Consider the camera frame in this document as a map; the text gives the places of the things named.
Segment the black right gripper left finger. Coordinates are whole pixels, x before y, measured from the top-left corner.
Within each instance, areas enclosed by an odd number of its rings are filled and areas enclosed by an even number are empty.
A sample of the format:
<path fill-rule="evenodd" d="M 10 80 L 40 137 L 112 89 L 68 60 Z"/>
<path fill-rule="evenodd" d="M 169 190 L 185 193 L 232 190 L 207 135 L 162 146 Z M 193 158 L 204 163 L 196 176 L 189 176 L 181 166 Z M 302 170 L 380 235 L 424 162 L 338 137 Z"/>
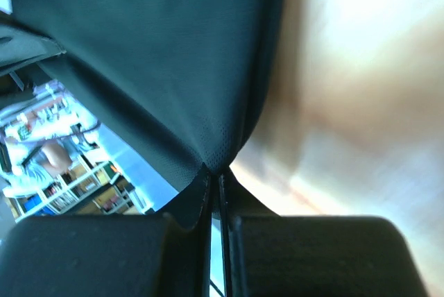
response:
<path fill-rule="evenodd" d="M 152 214 L 29 217 L 1 249 L 2 296 L 207 296 L 212 177 Z"/>

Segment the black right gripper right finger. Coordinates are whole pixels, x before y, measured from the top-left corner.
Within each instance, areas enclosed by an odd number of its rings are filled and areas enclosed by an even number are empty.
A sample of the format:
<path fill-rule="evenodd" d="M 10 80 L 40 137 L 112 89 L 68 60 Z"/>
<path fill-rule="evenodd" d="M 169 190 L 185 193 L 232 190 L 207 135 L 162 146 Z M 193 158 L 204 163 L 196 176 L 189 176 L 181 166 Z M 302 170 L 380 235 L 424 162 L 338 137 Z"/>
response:
<path fill-rule="evenodd" d="M 218 182 L 227 296 L 426 296 L 407 243 L 377 216 L 281 217 Z"/>

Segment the black t shirt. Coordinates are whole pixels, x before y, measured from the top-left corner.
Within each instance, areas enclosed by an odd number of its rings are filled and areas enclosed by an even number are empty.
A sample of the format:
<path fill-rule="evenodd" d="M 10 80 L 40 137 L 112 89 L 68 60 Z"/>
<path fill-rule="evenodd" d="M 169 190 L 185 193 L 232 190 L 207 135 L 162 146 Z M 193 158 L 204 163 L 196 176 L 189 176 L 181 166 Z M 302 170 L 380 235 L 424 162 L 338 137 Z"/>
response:
<path fill-rule="evenodd" d="M 177 190 L 215 181 L 250 137 L 283 0 L 11 1 L 62 49 L 43 70 Z"/>

